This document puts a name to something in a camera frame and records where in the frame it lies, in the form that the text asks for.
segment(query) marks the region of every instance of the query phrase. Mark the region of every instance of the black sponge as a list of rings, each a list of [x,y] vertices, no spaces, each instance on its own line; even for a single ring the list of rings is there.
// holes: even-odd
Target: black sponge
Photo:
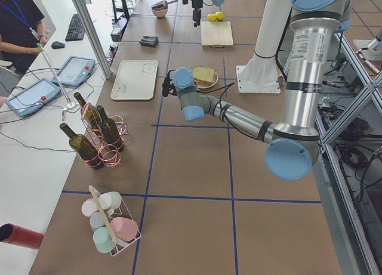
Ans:
[[[158,44],[157,36],[144,36],[139,42],[144,47],[156,47]]]

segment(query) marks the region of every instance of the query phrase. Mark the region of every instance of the black mouse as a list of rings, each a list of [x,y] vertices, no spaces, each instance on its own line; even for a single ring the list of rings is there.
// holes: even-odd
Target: black mouse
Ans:
[[[64,48],[64,47],[65,47],[65,44],[62,43],[62,42],[55,41],[55,42],[52,43],[52,48],[53,48],[54,50],[57,50],[57,49],[59,49],[59,48]]]

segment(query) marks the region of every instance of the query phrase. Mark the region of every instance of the lemon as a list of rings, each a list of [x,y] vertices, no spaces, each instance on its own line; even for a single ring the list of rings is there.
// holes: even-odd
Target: lemon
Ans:
[[[209,14],[207,16],[207,20],[209,20],[209,21],[216,21],[217,20],[217,16],[215,14]]]
[[[215,13],[215,16],[218,20],[224,20],[225,18],[225,15],[222,11],[218,11],[217,13]]]

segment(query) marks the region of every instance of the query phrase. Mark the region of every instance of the red cylinder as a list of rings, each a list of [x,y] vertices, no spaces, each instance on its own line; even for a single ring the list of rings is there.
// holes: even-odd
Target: red cylinder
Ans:
[[[0,242],[39,249],[44,238],[42,233],[26,229],[11,223],[0,227]]]

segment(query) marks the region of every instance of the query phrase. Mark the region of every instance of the wine bottle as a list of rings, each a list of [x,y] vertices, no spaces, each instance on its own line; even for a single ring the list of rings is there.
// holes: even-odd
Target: wine bottle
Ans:
[[[87,105],[85,113],[82,113],[82,117],[84,121],[94,131],[94,133],[97,136],[101,136],[101,132],[99,131],[98,127],[98,124],[101,122],[101,118],[96,108],[92,104],[87,103],[79,92],[75,92],[73,96],[77,99],[78,103],[81,105],[82,108],[84,108],[85,105]]]
[[[60,129],[69,137],[69,145],[89,166],[93,169],[104,166],[100,153],[84,135],[74,133],[66,123],[61,123]]]
[[[123,151],[125,145],[121,135],[119,135],[116,123],[113,119],[106,116],[103,106],[98,105],[97,111],[101,116],[99,127],[105,142],[107,142],[107,144],[114,145],[119,152]]]

